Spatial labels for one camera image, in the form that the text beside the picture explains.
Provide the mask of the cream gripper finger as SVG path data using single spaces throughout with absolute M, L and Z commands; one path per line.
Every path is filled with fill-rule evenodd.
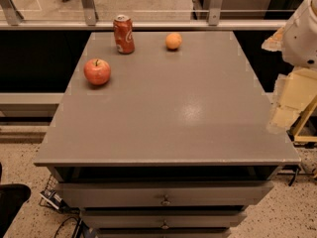
M 280 52 L 284 28 L 281 27 L 262 43 L 262 49 L 269 52 Z
M 288 130 L 316 95 L 316 68 L 296 66 L 289 75 L 280 75 L 272 94 L 267 129 L 271 133 Z

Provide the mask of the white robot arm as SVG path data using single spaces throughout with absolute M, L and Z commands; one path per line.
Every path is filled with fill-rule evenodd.
M 286 24 L 262 43 L 262 49 L 281 52 L 293 66 L 274 84 L 267 129 L 289 129 L 317 96 L 317 0 L 304 0 Z

